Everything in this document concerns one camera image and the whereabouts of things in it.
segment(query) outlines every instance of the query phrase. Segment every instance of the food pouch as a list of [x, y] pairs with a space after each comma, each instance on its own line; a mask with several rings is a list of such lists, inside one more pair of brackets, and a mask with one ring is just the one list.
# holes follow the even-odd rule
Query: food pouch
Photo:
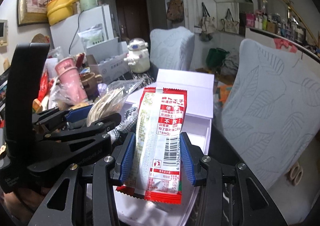
[[145, 200], [181, 203], [180, 132], [187, 91], [145, 88], [128, 180], [117, 191]]

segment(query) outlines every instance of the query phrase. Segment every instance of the brown mug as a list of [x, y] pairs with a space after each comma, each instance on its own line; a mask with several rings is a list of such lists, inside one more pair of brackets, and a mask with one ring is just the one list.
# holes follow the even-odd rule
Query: brown mug
[[98, 84], [103, 82], [102, 75], [95, 75], [95, 73], [86, 73], [81, 76], [81, 82], [89, 100], [98, 97]]

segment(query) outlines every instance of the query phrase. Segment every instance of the pink bow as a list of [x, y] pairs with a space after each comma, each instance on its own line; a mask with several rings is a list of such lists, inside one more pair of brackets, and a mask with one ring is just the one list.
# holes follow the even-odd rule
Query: pink bow
[[289, 46], [291, 46], [291, 49], [289, 51], [290, 53], [296, 53], [298, 50], [293, 43], [291, 43], [286, 39], [274, 38], [273, 41], [275, 41], [276, 49], [281, 49], [281, 47], [284, 45], [285, 48], [288, 48]]

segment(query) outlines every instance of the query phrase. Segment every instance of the brown door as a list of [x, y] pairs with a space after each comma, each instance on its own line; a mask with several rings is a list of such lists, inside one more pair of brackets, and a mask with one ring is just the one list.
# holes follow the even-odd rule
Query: brown door
[[121, 40], [142, 38], [150, 44], [147, 0], [116, 0]]

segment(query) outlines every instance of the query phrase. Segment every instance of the white bottle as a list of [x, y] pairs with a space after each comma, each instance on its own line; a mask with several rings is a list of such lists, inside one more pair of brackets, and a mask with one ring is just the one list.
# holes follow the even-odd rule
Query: white bottle
[[259, 18], [259, 29], [262, 30], [262, 18]]
[[254, 28], [259, 28], [258, 18], [256, 18], [256, 20], [255, 20], [255, 22], [254, 22]]
[[148, 43], [141, 38], [135, 38], [129, 42], [129, 53], [124, 59], [128, 62], [133, 73], [143, 73], [150, 69]]

